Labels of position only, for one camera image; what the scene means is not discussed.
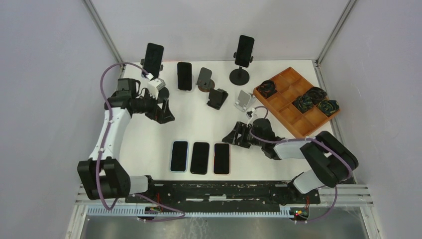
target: white tabletop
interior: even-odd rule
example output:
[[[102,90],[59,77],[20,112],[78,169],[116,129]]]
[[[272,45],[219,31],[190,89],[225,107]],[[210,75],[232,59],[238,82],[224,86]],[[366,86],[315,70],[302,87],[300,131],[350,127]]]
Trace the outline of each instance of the white tabletop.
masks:
[[[283,159],[281,161],[267,158],[260,147],[250,149],[230,146],[230,174],[213,173],[214,144],[231,132],[237,121],[247,122],[245,113],[234,107],[240,90],[252,92],[264,80],[268,80],[288,67],[293,67],[310,83],[318,86],[312,61],[254,61],[246,70],[250,80],[244,86],[232,84],[228,78],[236,69],[233,61],[191,62],[194,82],[198,79],[202,67],[212,70],[215,88],[228,92],[228,97],[220,110],[206,105],[208,93],[201,92],[195,85],[192,92],[177,89],[177,63],[164,62],[160,78],[166,82],[170,91],[169,108],[175,121],[159,124],[144,115],[134,114],[126,128],[120,151],[120,164],[130,176],[151,175],[155,180],[290,180],[301,172],[310,169],[303,159]],[[124,78],[142,81],[146,87],[147,80],[140,77],[140,70],[127,66]],[[258,100],[253,107],[262,105]],[[265,110],[259,110],[264,116]],[[268,119],[275,134],[279,137],[293,137],[292,134],[269,113]],[[319,128],[332,132],[330,123]],[[170,171],[171,150],[174,141],[189,142],[188,167],[184,173]],[[206,175],[190,173],[192,146],[194,142],[208,142],[210,154]]]

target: wooden tray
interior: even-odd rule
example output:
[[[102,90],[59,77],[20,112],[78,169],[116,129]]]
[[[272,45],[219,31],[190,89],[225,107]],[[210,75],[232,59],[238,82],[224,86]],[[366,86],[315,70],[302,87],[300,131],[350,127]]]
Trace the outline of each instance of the wooden tray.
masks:
[[[334,118],[340,109],[327,117],[318,107],[314,106],[304,114],[294,105],[293,101],[308,91],[313,85],[303,78],[292,67],[270,79],[276,84],[277,93],[264,98],[257,90],[253,95],[286,127],[296,138],[310,135],[323,124]]]

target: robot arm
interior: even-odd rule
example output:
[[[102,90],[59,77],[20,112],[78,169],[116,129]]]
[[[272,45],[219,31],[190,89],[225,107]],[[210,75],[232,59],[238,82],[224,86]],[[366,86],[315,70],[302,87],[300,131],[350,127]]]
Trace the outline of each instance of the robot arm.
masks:
[[[169,100],[163,100],[162,107],[158,106],[158,93],[165,86],[163,80],[157,78],[148,83],[144,96],[139,96],[136,90],[135,79],[118,79],[117,90],[108,98],[111,109],[105,105],[105,119],[97,144],[86,161],[78,164],[78,174],[89,199],[99,199],[96,185],[96,160],[102,150],[100,170],[105,175],[100,175],[101,191],[104,198],[127,197],[131,190],[143,192],[146,190],[147,177],[139,178],[137,182],[130,181],[129,175],[118,162],[123,135],[133,114],[145,114],[148,118],[158,123],[174,121],[170,112]],[[100,149],[108,124],[110,124],[104,147]]]
[[[304,139],[289,141],[275,136],[268,119],[254,120],[256,117],[254,112],[254,109],[247,112],[248,124],[238,121],[222,142],[244,148],[250,148],[251,145],[260,146],[268,158],[275,160],[306,159],[311,170],[298,175],[288,184],[294,194],[306,194],[322,186],[333,188],[348,178],[349,169],[352,171],[358,167],[359,162],[356,157],[329,132],[319,133],[312,141]],[[341,157],[344,162],[335,155],[326,156],[329,153],[327,149]]]

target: phone screen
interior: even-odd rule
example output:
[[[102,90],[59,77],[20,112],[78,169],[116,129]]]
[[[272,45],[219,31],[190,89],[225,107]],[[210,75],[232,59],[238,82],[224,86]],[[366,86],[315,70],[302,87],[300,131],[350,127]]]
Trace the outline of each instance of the phone screen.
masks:
[[[185,172],[188,159],[188,142],[175,141],[173,143],[170,171]]]
[[[146,47],[145,59],[143,68],[154,77],[158,77],[161,70],[161,61],[163,60],[164,47],[148,43]]]
[[[230,145],[227,143],[216,143],[214,145],[214,173],[230,173]]]
[[[210,144],[204,142],[195,142],[192,150],[191,173],[207,174],[208,170],[208,154],[210,152]]]
[[[179,90],[192,90],[192,64],[189,62],[177,63],[177,86]]]
[[[234,63],[238,66],[249,67],[252,56],[253,43],[255,39],[249,36],[241,35],[239,45],[237,46],[236,59]]]

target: gray wall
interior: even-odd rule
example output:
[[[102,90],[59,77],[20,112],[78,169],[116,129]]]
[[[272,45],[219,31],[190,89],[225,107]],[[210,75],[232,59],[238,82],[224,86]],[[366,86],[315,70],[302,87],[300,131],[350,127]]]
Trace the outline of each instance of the gray wall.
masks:
[[[360,0],[325,61],[385,238],[421,238],[422,1]]]
[[[79,0],[2,1],[0,29],[0,238],[62,238],[114,59]]]
[[[347,0],[93,0],[123,59],[148,42],[166,60],[233,60],[239,35],[256,60],[315,59]]]

